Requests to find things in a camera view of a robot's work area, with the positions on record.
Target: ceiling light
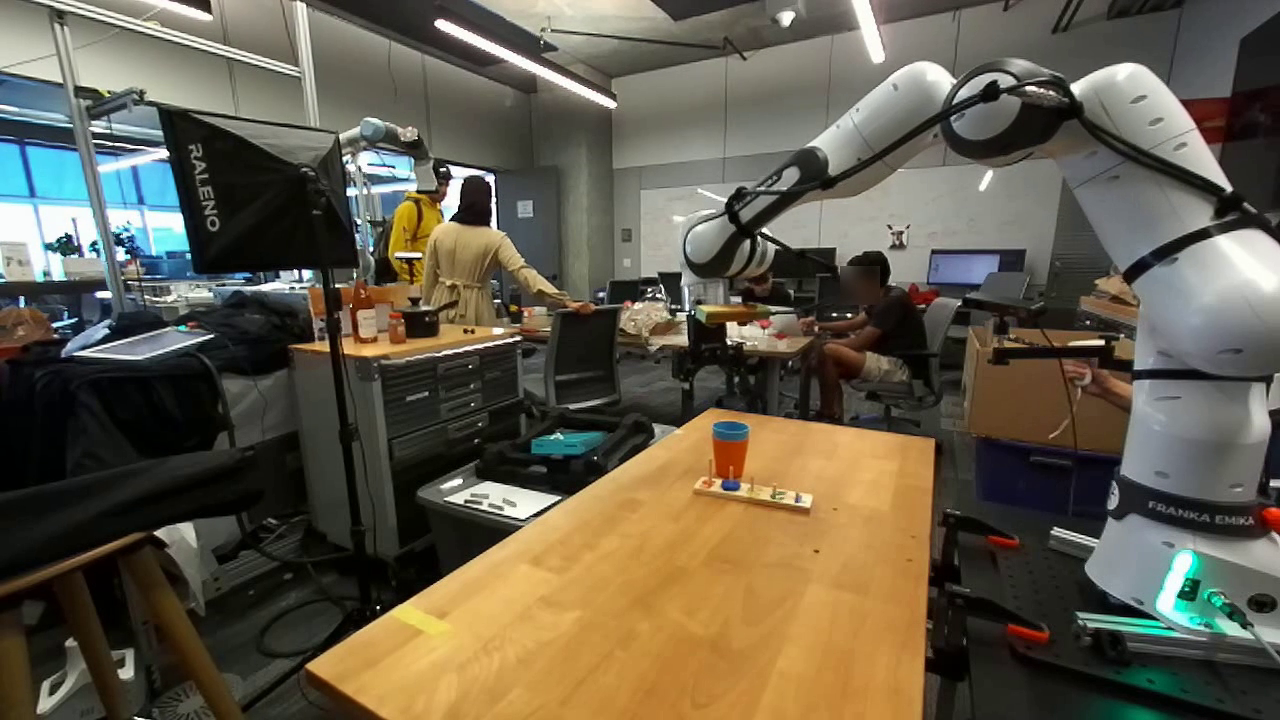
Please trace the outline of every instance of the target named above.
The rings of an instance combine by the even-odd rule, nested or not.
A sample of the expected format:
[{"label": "ceiling light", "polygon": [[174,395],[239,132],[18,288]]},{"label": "ceiling light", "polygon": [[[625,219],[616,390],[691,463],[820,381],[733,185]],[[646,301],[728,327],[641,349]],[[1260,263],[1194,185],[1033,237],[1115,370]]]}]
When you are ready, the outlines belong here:
[{"label": "ceiling light", "polygon": [[583,95],[583,99],[592,99],[592,103],[598,103],[598,109],[616,109],[613,95],[602,95],[602,91],[596,91],[596,89],[589,89],[589,82],[578,82],[578,79],[572,79],[572,75],[562,75],[562,72],[555,72],[555,68],[549,68],[549,64],[537,64],[537,58],[529,58],[529,56],[521,56],[521,52],[512,52],[512,49],[479,35],[479,33],[469,33],[469,26],[458,26],[458,23],[443,21],[443,16],[435,16],[435,26],[438,26],[443,35],[457,35],[457,40],[465,40],[465,45],[473,45],[473,49],[504,58],[504,64],[515,64],[515,68],[525,68],[525,72],[533,72],[533,75],[538,75],[538,79],[550,79],[550,82],[560,82],[560,89],[569,89],[569,91],[577,91],[577,95]]},{"label": "ceiling light", "polygon": [[178,49],[193,49],[193,52],[206,52],[206,56],[220,56],[220,58],[250,64],[250,68],[281,72],[281,75],[299,75],[296,64],[281,64],[272,56],[254,56],[254,52],[243,52],[243,49],[231,49],[231,45],[217,45],[206,35],[174,33],[174,26],[165,26],[165,23],[143,21],[143,16],[109,11],[109,6],[95,6],[95,4],[83,4],[83,0],[34,0],[34,4],[45,4],[53,11],[80,16],[80,21],[111,23],[111,26],[134,33],[134,35],[152,35],[152,40],[165,40],[165,45],[178,45]]},{"label": "ceiling light", "polygon": [[883,64],[883,40],[881,40],[870,0],[851,0],[851,16],[854,16],[854,33],[862,35],[869,58]]},{"label": "ceiling light", "polygon": [[804,16],[804,0],[763,0],[774,26],[793,26]]},{"label": "ceiling light", "polygon": [[211,0],[149,0],[149,4],[156,4],[156,6],[165,6],[165,11],[170,11],[170,16],[193,16],[193,21],[211,21]]}]

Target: black stand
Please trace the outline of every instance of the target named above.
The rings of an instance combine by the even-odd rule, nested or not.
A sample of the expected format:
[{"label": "black stand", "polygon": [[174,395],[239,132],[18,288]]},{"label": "black stand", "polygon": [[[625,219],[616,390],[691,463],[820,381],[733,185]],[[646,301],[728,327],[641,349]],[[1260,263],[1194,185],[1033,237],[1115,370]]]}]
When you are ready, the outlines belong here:
[{"label": "black stand", "polygon": [[378,606],[375,606],[371,587],[369,587],[364,511],[360,511],[360,485],[357,485],[357,456],[352,456],[357,432],[352,432],[348,381],[344,381],[344,327],[337,321],[341,303],[337,303],[328,268],[321,268],[321,296],[324,296],[328,374],[330,374],[330,404],[337,404],[337,445],[344,453],[344,485],[348,485],[348,524],[352,524],[348,535],[352,535],[352,565],[357,565],[357,605],[328,631],[328,641],[321,645],[321,650],[324,650],[337,641],[344,641],[357,627],[364,627],[369,620],[375,620]]}]

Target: white robotic arm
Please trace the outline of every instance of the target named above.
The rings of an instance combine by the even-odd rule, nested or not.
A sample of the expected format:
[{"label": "white robotic arm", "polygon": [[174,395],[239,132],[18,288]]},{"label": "white robotic arm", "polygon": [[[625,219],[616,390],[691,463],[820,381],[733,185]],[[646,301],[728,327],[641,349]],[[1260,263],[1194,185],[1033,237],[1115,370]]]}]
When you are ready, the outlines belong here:
[{"label": "white robotic arm", "polygon": [[686,219],[678,231],[684,301],[723,301],[723,280],[763,270],[770,263],[763,223],[793,203],[817,200],[817,193],[862,193],[909,164],[926,142],[951,82],[938,64],[893,72],[755,188],[734,188],[723,206]]},{"label": "white robotic arm", "polygon": [[937,64],[909,64],[784,168],[686,223],[684,296],[721,301],[723,280],[766,268],[766,219],[809,193],[870,188],[931,126],[981,164],[1056,159],[1145,303],[1123,461],[1089,576],[1185,631],[1280,645],[1280,511],[1260,499],[1280,243],[1155,72],[1111,64],[1068,82],[994,58],[951,82]]}]

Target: man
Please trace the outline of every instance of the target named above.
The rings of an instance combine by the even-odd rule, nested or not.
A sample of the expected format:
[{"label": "man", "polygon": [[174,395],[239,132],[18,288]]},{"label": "man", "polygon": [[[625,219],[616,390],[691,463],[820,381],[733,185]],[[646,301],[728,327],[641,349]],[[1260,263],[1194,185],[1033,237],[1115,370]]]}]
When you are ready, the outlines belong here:
[{"label": "man", "polygon": [[845,325],[817,349],[820,419],[845,423],[845,381],[909,383],[909,355],[926,350],[921,307],[889,285],[889,256],[859,250],[846,259],[846,292],[859,301],[859,321]]},{"label": "man", "polygon": [[447,193],[447,168],[443,164],[421,164],[417,168],[417,193],[394,203],[392,214],[392,239],[387,239],[387,263],[394,268],[394,280],[408,288],[424,285],[424,256],[435,223],[443,223],[443,193]]}]

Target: fluorescent light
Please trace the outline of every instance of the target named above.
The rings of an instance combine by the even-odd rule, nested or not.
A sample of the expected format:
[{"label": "fluorescent light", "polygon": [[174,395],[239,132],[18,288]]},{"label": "fluorescent light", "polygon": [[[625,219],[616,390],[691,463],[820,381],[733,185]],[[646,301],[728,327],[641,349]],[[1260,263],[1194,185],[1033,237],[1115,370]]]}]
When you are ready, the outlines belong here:
[{"label": "fluorescent light", "polygon": [[211,0],[206,4],[188,4],[188,0],[149,0],[149,4],[156,4],[156,6],[165,6],[165,11],[170,11],[170,16],[193,16],[193,21],[211,21]]},{"label": "fluorescent light", "polygon": [[589,82],[578,82],[578,79],[572,79],[572,75],[562,75],[562,72],[555,72],[555,68],[549,68],[549,64],[537,64],[537,58],[529,58],[529,56],[521,56],[521,52],[508,52],[508,49],[501,49],[497,40],[477,35],[477,33],[469,33],[469,26],[458,26],[458,23],[443,21],[443,16],[435,16],[435,26],[447,33],[447,35],[457,35],[457,40],[465,40],[465,45],[473,45],[473,49],[479,49],[479,52],[487,52],[487,56],[497,56],[497,58],[508,58],[508,64],[538,75],[538,79],[550,79],[550,82],[560,82],[560,89],[569,89],[569,91],[577,91],[577,95],[583,95],[583,99],[592,99],[592,103],[598,103],[598,109],[616,109],[613,95],[602,95],[602,91],[596,91],[596,89],[589,89]]},{"label": "fluorescent light", "polygon": [[854,33],[862,35],[869,58],[883,64],[883,40],[881,40],[870,0],[851,0],[851,16],[854,16]]},{"label": "fluorescent light", "polygon": [[392,193],[417,193],[417,185],[371,185],[369,197],[392,197]]},{"label": "fluorescent light", "polygon": [[770,11],[770,23],[774,23],[774,26],[793,26],[797,16],[799,16],[797,6],[779,6],[779,11]]},{"label": "fluorescent light", "polygon": [[165,40],[165,45],[178,45],[178,49],[193,49],[193,52],[206,52],[206,56],[220,56],[220,58],[250,64],[250,68],[276,72],[276,75],[304,75],[296,64],[281,64],[272,56],[254,56],[254,52],[243,52],[243,49],[231,49],[231,45],[217,45],[206,35],[174,33],[174,26],[165,26],[156,21],[109,11],[109,6],[95,6],[95,4],[80,4],[80,0],[34,0],[34,4],[45,4],[53,11],[80,16],[80,21],[111,23],[111,26],[134,33],[134,35],[152,35],[152,40]]},{"label": "fluorescent light", "polygon": [[161,159],[167,159],[167,147],[149,147],[149,153],[104,159],[95,173],[111,176],[111,173],[161,164]]}]

